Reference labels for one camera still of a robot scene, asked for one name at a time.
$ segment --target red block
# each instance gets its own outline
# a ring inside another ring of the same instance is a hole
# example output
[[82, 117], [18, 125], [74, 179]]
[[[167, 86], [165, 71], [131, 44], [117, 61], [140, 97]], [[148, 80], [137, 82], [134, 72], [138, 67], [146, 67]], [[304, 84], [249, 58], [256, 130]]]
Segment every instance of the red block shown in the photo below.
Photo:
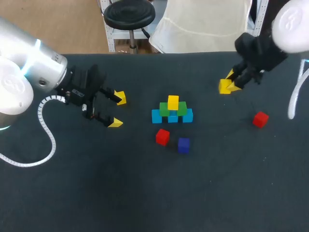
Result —
[[160, 129], [155, 136], [155, 142], [162, 146], [166, 146], [169, 142], [169, 132], [167, 130]]
[[259, 112], [254, 116], [253, 124], [259, 128], [262, 128], [266, 125], [269, 116], [263, 112]]

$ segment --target wooden floor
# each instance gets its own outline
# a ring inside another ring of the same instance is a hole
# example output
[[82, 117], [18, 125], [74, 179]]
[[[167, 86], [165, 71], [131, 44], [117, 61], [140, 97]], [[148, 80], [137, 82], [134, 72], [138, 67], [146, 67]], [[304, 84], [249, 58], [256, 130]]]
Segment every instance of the wooden floor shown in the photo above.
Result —
[[108, 53], [97, 0], [0, 0], [0, 16], [62, 54]]

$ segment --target stool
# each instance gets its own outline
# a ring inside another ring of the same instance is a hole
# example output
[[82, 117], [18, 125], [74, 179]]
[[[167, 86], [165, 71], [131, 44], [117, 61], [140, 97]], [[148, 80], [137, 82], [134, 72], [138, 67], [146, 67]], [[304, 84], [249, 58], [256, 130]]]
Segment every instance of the stool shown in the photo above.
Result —
[[144, 30], [155, 19], [155, 8], [148, 0], [120, 0], [109, 5], [104, 11], [105, 23], [111, 28], [128, 30], [130, 33], [130, 53], [136, 54], [137, 48], [133, 30]]

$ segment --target blue block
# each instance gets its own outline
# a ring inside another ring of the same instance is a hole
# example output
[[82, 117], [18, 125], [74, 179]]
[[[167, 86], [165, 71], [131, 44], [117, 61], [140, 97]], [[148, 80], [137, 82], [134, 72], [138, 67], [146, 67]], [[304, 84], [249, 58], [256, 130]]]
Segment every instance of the blue block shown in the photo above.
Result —
[[189, 153], [190, 139], [179, 138], [178, 140], [178, 152], [179, 153]]
[[192, 109], [187, 109], [187, 114], [183, 116], [183, 123], [193, 122], [193, 111]]
[[177, 123], [178, 122], [178, 116], [176, 110], [170, 110], [169, 116], [168, 116], [168, 123]]
[[151, 116], [153, 123], [162, 123], [162, 117], [160, 116], [160, 110], [152, 110]]

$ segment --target white bag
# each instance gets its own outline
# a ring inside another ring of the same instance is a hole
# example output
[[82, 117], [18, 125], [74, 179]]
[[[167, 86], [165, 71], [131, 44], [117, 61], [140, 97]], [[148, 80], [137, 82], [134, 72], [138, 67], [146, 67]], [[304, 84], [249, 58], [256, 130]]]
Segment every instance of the white bag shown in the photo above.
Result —
[[168, 0], [149, 42], [162, 53], [235, 51], [252, 0]]

